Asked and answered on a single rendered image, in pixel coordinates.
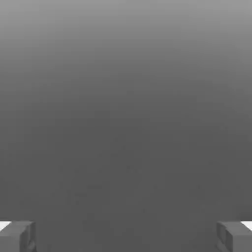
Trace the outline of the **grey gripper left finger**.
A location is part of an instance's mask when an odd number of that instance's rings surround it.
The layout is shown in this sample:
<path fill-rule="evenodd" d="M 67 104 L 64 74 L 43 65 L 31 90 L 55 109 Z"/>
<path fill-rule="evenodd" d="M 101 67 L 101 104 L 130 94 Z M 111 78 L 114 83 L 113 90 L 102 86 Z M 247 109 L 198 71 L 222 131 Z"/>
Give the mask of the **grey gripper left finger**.
<path fill-rule="evenodd" d="M 36 252 L 36 223 L 0 221 L 0 252 Z"/>

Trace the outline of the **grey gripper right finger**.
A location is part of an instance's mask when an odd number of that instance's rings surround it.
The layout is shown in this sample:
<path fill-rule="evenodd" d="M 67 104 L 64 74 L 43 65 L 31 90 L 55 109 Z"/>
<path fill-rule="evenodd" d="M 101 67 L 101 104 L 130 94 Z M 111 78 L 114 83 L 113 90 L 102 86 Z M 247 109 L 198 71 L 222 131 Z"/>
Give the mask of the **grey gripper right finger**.
<path fill-rule="evenodd" d="M 219 252 L 252 252 L 252 221 L 219 221 L 216 232 Z"/>

